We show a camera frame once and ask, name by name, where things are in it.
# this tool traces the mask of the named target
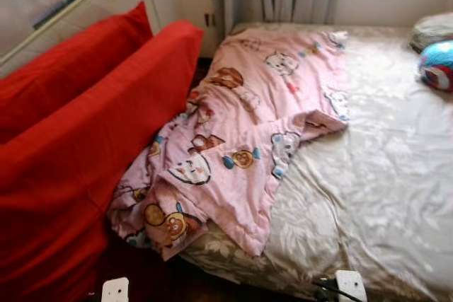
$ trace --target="wrinkled sheet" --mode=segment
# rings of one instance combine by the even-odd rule
[[[209,219],[260,255],[275,193],[299,145],[347,126],[346,37],[250,29],[223,41],[187,110],[118,184],[108,212],[113,230],[167,260],[199,238]]]
[[[349,127],[292,159],[259,257],[217,226],[181,255],[236,282],[311,298],[313,278],[358,270],[372,301],[451,301],[453,97],[414,81],[405,28],[245,24],[277,32],[347,30]]]

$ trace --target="mattress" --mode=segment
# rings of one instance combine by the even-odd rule
[[[211,274],[311,298],[312,279],[360,272],[369,301],[453,298],[453,95],[415,81],[410,29],[347,30],[350,126],[303,145],[277,193],[263,254],[213,223],[181,255]]]
[[[140,1],[146,5],[153,34],[157,34],[161,24],[153,0],[75,0],[24,41],[0,56],[0,79],[94,23],[133,9]]]

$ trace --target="black cable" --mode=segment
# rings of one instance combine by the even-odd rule
[[[321,282],[313,281],[312,284],[314,284],[315,286],[320,286],[321,288],[324,288],[324,289],[333,291],[334,293],[337,293],[337,294],[346,296],[347,298],[349,298],[349,299],[352,300],[352,301],[355,301],[355,302],[362,302],[362,301],[359,300],[357,297],[354,297],[354,296],[352,296],[352,295],[350,295],[350,294],[348,294],[348,293],[345,293],[344,291],[341,291],[340,289],[333,288],[332,286],[326,286],[325,284],[323,284],[323,283],[321,283]]]

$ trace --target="blue ball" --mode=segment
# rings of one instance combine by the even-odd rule
[[[423,83],[453,91],[453,40],[426,47],[420,55],[419,70]]]

